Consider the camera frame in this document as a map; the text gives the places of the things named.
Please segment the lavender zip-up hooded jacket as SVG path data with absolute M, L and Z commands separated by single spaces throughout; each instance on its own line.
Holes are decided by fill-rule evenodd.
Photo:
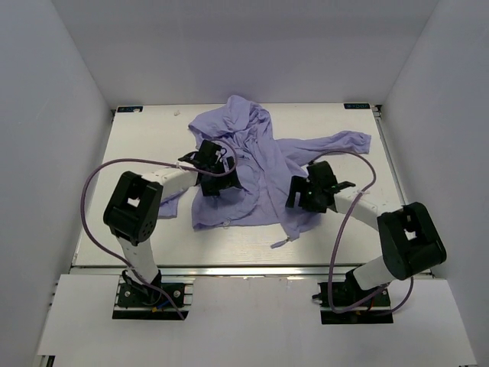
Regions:
M 235 149 L 241 184 L 240 188 L 223 190 L 219 196 L 197 192 L 192 204 L 192 227 L 204 230 L 279 224 L 289 241 L 320 223 L 317 213 L 286 207 L 292 177 L 305 177 L 303 166 L 323 152 L 367 154 L 371 147 L 370 135 L 353 131 L 306 140 L 276 139 L 270 113 L 240 96 L 231 96 L 224 106 L 196 116 L 189 130 L 198 145 L 217 139 Z

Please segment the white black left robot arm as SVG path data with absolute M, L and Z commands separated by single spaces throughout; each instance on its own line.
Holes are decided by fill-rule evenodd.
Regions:
M 135 283 L 135 296 L 146 305 L 159 301 L 160 271 L 154 261 L 150 237 L 159 216 L 160 205 L 190 187 L 199 186 L 203 194 L 218 196 L 230 187 L 240 188 L 236 158 L 216 153 L 188 153 L 177 165 L 148 174 L 124 172 L 108 202 L 103 222 L 118 240 L 128 265 L 128 279 Z

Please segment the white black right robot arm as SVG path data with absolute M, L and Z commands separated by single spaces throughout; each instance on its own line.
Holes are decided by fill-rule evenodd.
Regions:
M 345 295 L 351 303 L 364 304 L 376 287 L 406 280 L 446 261 L 445 246 L 422 203 L 395 206 L 378 200 L 349 181 L 338 182 L 326 161 L 310 164 L 307 171 L 308 177 L 292 177 L 287 207 L 311 213 L 330 209 L 379 235 L 381 256 L 347 275 Z

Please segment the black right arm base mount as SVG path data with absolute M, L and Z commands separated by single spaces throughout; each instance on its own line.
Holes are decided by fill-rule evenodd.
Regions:
M 363 291 L 354 283 L 353 271 L 349 271 L 342 281 L 332 282 L 332 300 L 337 308 L 345 308 L 369 294 L 375 289 Z M 312 301 L 320 307 L 322 325 L 378 325 L 392 324 L 390 296 L 386 289 L 374 298 L 365 301 L 359 307 L 347 313 L 334 313 L 329 306 L 328 282 L 319 283 L 319 292 L 312 296 Z

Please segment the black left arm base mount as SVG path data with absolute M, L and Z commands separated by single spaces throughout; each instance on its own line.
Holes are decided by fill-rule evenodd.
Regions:
M 118 281 L 112 319 L 185 320 L 193 300 L 193 284 L 158 279 L 159 288 L 167 297 L 133 281 L 128 272 L 123 271 Z

